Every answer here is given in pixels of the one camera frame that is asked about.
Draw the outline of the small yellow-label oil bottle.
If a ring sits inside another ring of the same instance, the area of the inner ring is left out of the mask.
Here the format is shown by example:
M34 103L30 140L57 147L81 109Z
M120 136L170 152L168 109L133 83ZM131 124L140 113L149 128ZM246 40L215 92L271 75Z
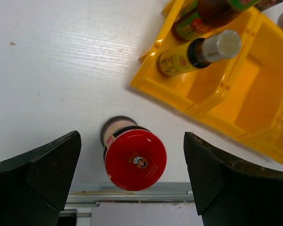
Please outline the small yellow-label oil bottle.
M177 76L232 59L240 49L239 34L234 30L224 30L163 51L157 59L157 66L164 75Z

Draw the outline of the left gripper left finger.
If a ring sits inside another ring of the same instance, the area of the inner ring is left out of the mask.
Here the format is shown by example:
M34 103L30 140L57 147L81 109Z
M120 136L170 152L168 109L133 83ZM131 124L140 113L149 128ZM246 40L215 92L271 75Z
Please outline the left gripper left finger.
M54 226L81 151L78 131L0 162L0 226Z

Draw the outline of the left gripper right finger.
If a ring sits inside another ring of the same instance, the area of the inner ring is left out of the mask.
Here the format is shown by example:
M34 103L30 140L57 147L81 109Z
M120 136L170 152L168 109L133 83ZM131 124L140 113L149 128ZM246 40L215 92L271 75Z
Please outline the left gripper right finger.
M183 149L198 215L206 226L283 226L283 172L186 132Z

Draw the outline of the yellow-cap green-label sauce bottle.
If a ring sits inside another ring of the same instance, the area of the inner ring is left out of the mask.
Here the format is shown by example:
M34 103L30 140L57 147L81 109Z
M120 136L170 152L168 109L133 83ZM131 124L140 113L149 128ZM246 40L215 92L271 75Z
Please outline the yellow-cap green-label sauce bottle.
M185 6L174 23L173 34L191 41L211 30L223 27L259 0L195 0Z

